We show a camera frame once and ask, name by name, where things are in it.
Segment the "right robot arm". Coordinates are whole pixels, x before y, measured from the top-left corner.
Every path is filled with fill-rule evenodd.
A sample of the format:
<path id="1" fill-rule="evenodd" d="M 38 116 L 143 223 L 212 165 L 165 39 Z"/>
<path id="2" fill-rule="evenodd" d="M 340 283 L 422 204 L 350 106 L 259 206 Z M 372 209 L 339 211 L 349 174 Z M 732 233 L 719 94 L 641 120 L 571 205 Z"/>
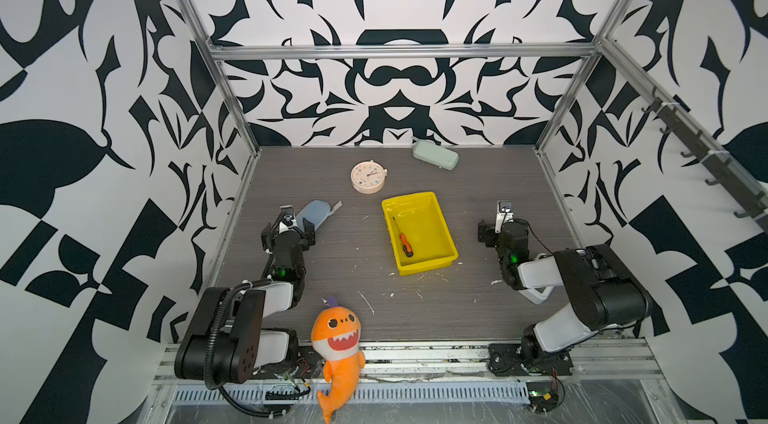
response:
<path id="1" fill-rule="evenodd" d="M 526 328 L 513 352 L 512 361 L 527 369 L 565 356 L 602 331 L 638 328 L 651 314 L 648 291 L 608 245 L 533 258 L 532 228 L 505 201 L 497 203 L 493 223 L 478 223 L 477 233 L 480 243 L 495 250 L 502 281 L 531 303 L 544 303 L 559 287 L 566 292 L 568 303 Z"/>

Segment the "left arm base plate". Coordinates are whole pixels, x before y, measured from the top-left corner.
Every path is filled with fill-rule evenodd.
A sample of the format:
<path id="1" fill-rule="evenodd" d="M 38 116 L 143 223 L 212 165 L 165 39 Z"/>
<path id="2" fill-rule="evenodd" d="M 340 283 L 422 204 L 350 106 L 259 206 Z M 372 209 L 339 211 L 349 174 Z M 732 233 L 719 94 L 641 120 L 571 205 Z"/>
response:
<path id="1" fill-rule="evenodd" d="M 256 367 L 252 379 L 279 379 L 291 377 L 294 379 L 311 377 L 322 367 L 323 358 L 311 346 L 300 345 L 290 350 L 287 357 L 278 363 L 265 364 Z"/>

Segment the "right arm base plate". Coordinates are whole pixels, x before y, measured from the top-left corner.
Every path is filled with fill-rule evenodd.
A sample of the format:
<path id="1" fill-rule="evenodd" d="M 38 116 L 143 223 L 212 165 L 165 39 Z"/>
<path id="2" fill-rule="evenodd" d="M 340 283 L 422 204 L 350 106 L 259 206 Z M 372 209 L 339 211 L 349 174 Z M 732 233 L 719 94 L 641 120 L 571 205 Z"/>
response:
<path id="1" fill-rule="evenodd" d="M 567 350 L 547 353 L 529 341 L 488 346 L 488 370 L 497 377 L 571 376 L 573 362 Z"/>

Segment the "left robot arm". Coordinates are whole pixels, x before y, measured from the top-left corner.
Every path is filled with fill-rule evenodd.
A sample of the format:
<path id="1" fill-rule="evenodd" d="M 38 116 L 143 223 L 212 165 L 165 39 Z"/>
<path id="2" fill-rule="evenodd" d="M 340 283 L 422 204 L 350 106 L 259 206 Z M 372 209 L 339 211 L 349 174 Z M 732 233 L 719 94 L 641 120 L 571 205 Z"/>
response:
<path id="1" fill-rule="evenodd" d="M 261 232 L 261 244 L 267 263 L 259 279 L 204 291 L 175 355 L 176 378 L 218 389 L 242 384 L 260 370 L 280 375 L 296 368 L 296 332 L 266 328 L 263 321 L 298 305 L 307 274 L 304 253 L 315 244 L 315 226 L 283 206 Z"/>

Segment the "orange black screwdriver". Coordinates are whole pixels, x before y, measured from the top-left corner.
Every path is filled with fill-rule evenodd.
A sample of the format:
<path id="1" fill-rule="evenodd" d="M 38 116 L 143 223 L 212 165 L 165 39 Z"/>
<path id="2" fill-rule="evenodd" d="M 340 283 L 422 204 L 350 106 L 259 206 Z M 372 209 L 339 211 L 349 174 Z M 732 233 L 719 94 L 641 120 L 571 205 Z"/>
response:
<path id="1" fill-rule="evenodd" d="M 412 246 L 411 246 L 410 242 L 408 241 L 408 238 L 407 238 L 407 236 L 406 236 L 406 235 L 405 235 L 405 233 L 404 233 L 404 232 L 403 232 L 403 231 L 400 229 L 400 227 L 399 227 L 399 225 L 398 225 L 398 223 L 397 223 L 397 220 L 396 220 L 396 218 L 395 218 L 395 217 L 393 217 L 393 218 L 392 218 L 392 221 L 393 221 L 393 227 L 394 227 L 395 231 L 396 231 L 396 232 L 397 232 L 397 234 L 398 234 L 398 238 L 399 238 L 399 240 L 400 240 L 400 243 L 401 243 L 401 247 L 402 247 L 402 250 L 403 250 L 403 252 L 404 252 L 405 256 L 406 256 L 407 258 L 412 258 L 412 257 L 414 256 L 414 252 L 413 252 L 413 248 L 412 248 Z"/>

